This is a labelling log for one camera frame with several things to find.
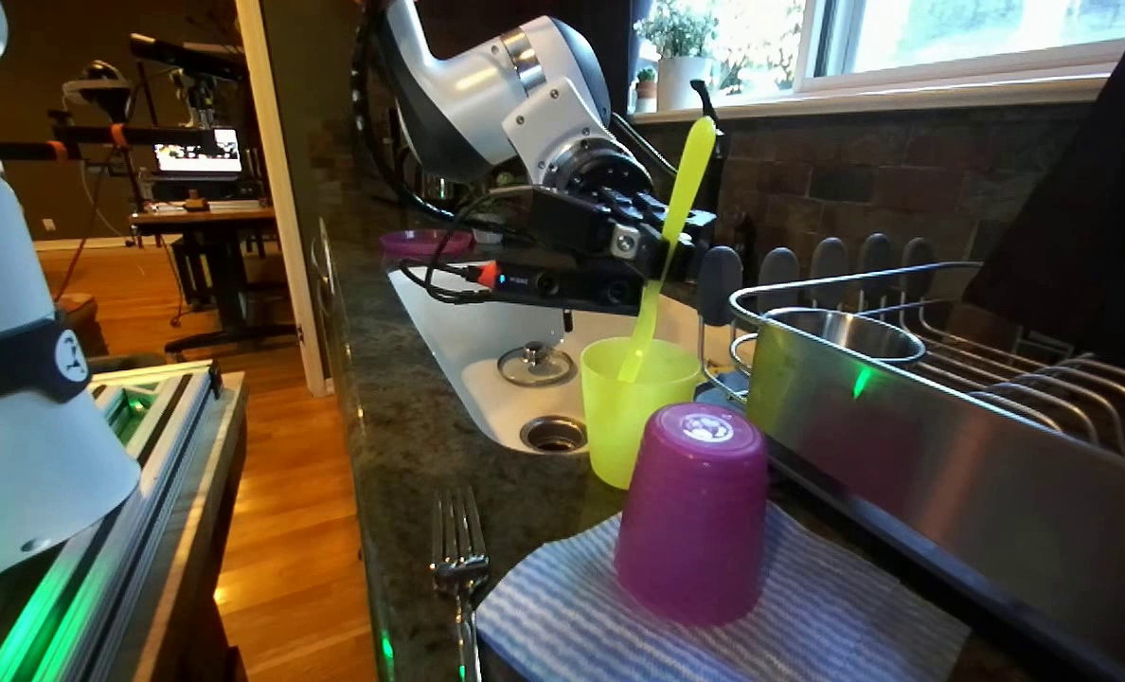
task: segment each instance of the pink cup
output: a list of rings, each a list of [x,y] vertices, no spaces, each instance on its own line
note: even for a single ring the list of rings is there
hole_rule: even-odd
[[[614,545],[616,584],[647,609],[721,624],[760,590],[767,439],[729,406],[658,410]]]

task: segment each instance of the wooden floor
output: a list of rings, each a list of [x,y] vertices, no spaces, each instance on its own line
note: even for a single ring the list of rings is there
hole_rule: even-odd
[[[43,247],[43,270],[65,294],[97,304],[110,357],[168,359],[171,336],[214,330],[184,311],[168,252]],[[375,679],[366,589],[345,434],[330,393],[304,388],[293,342],[202,349],[225,373],[245,373],[249,448],[216,603],[254,682]]]

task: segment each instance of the sink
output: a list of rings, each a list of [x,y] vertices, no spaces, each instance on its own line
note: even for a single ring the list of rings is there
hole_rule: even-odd
[[[441,304],[404,272],[389,272],[410,321],[431,349],[471,420],[520,456],[589,456],[585,448],[585,388],[581,373],[548,388],[520,388],[499,377],[499,357],[523,344],[561,349],[581,363],[599,336],[631,334],[630,315],[557,311],[523,304]],[[461,277],[436,272],[447,294],[465,287]],[[658,304],[658,336],[696,352],[702,318],[679,304]],[[714,368],[724,368],[729,330],[708,330]]]

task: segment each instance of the striped towel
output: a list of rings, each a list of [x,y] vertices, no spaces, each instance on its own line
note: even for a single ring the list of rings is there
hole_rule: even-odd
[[[768,504],[758,608],[729,624],[673,624],[614,580],[616,515],[520,563],[476,608],[481,642],[523,679],[947,679],[971,629],[892,574]]]

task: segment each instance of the stainless steel dish tray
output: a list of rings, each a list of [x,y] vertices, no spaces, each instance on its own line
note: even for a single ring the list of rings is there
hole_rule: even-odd
[[[740,397],[785,473],[1068,661],[1125,674],[1125,368],[971,311],[974,270],[736,294]],[[922,352],[851,349],[791,307]]]

